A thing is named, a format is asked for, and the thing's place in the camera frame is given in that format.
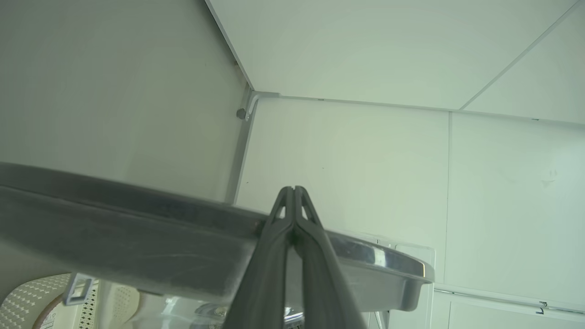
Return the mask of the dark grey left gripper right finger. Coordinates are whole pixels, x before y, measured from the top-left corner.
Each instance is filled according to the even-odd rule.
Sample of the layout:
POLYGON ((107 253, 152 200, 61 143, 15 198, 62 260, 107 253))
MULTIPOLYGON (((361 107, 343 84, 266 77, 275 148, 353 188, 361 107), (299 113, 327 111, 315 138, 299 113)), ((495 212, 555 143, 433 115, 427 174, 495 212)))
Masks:
POLYGON ((294 187, 294 248, 302 260, 306 329, 364 329, 365 323, 308 191, 294 187))

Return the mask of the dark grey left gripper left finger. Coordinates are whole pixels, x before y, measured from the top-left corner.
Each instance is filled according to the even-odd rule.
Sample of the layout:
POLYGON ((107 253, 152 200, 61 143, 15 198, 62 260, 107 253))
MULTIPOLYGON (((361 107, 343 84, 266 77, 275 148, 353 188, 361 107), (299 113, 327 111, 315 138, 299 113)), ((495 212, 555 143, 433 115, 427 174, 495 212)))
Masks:
POLYGON ((222 325, 224 329, 282 329, 294 189, 279 191, 222 325))

